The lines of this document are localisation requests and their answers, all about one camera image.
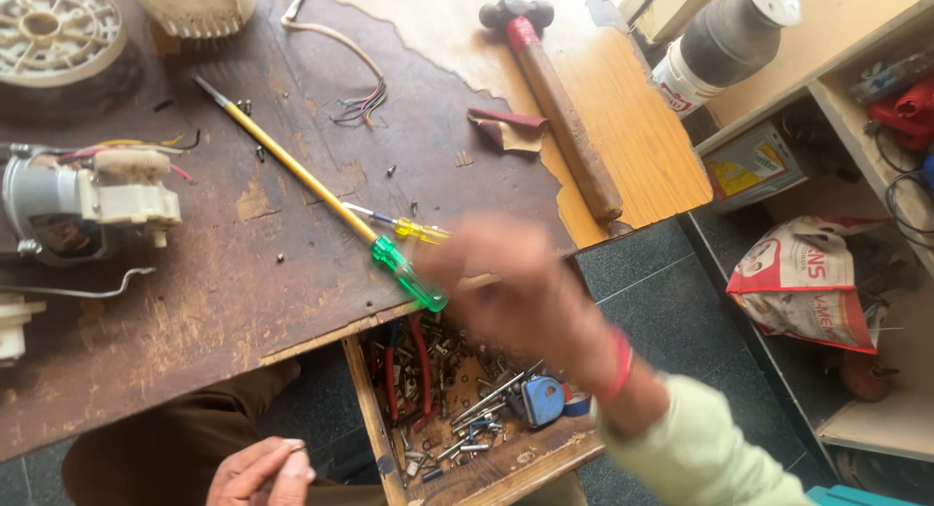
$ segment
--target blue plastic stool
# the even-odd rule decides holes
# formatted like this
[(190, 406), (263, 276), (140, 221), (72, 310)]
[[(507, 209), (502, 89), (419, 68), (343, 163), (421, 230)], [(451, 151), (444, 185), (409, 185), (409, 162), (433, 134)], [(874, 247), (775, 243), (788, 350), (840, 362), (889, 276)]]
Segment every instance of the blue plastic stool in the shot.
[(914, 502), (889, 499), (861, 489), (834, 486), (827, 489), (814, 487), (808, 498), (821, 506), (919, 506)]

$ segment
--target plastic bucket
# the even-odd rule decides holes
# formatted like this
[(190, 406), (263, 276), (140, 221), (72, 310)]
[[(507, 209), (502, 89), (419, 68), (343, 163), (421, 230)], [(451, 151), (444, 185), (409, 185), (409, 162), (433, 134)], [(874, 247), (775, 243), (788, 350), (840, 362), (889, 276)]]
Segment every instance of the plastic bucket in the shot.
[(681, 56), (681, 37), (668, 46), (665, 58), (652, 70), (652, 79), (659, 85), (659, 92), (668, 106), (678, 112), (678, 117), (687, 116), (724, 91), (707, 84), (687, 67)]

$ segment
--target red thread bracelet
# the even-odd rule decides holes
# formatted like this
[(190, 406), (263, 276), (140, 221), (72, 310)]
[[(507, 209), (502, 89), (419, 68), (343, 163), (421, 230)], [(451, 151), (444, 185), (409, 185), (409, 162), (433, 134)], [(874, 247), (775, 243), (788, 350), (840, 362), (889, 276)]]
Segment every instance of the red thread bracelet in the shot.
[(619, 370), (616, 372), (616, 378), (609, 387), (594, 392), (593, 396), (600, 402), (609, 402), (616, 398), (616, 395), (618, 395), (623, 389), (623, 386), (626, 385), (626, 380), (629, 379), (629, 371), (632, 369), (633, 354), (632, 346), (629, 344), (629, 338), (627, 338), (626, 333), (619, 327), (611, 325), (611, 328), (613, 329), (613, 337), (616, 341)]

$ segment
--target screwdriver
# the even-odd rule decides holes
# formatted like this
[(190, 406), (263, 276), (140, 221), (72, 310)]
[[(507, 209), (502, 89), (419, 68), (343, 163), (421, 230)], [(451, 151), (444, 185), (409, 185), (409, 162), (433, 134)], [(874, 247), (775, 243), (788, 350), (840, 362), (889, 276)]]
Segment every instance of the screwdriver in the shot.
[(405, 259), (405, 256), (396, 250), (396, 244), (389, 237), (386, 235), (377, 235), (376, 232), (370, 228), (370, 225), (363, 223), (363, 220), (357, 217), (357, 214), (354, 214), (345, 207), (340, 199), (337, 199), (337, 196), (328, 190), (321, 181), (318, 181), (311, 172), (296, 161), (285, 149), (279, 146), (269, 134), (266, 134), (260, 126), (254, 123), (249, 116), (243, 113), (243, 111), (227, 97), (217, 92), (213, 86), (205, 82), (201, 77), (195, 74), (192, 74), (192, 77), (194, 78), (194, 82), (197, 82), (199, 86), (204, 88), (204, 92), (214, 97), (216, 103), (220, 105), (221, 108), (224, 108), (230, 117), (233, 117), (235, 121), (240, 123), (240, 126), (250, 132), (270, 154), (273, 154), (276, 159), (291, 170), (293, 174), (308, 186), (308, 188), (315, 191), (315, 194), (324, 199), (337, 214), (340, 214), (347, 225), (353, 227), (360, 237), (363, 237), (370, 245), (370, 254), (373, 255), (373, 259), (389, 267), (390, 271), (396, 277), (396, 280), (403, 285), (406, 291), (411, 293), (425, 307), (434, 312), (438, 312), (448, 305), (448, 298), (445, 296), (444, 292), (437, 286), (418, 278), (412, 270), (412, 262)]
[(441, 243), (443, 239), (448, 239), (451, 237), (451, 233), (447, 232), (443, 228), (438, 228), (437, 226), (428, 226), (428, 225), (419, 225), (408, 218), (399, 218), (398, 220), (393, 219), (386, 214), (374, 213), (363, 207), (358, 207), (353, 203), (344, 202), (344, 206), (358, 213), (364, 213), (367, 216), (375, 220), (380, 220), (381, 222), (390, 223), (395, 225), (396, 234), (399, 235), (399, 238), (405, 239), (408, 236), (417, 236), (422, 241), (427, 241), (428, 243), (434, 243), (437, 245)]

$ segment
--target yellow screwdriver handle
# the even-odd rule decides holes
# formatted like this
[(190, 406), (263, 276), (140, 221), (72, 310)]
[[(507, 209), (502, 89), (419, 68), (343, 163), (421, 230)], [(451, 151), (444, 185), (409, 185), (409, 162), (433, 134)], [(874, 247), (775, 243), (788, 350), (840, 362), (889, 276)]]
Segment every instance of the yellow screwdriver handle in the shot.
[(399, 237), (417, 236), (422, 241), (438, 244), (442, 240), (448, 239), (451, 233), (444, 229), (435, 228), (427, 225), (418, 225), (412, 220), (399, 218), (396, 220), (396, 234)]

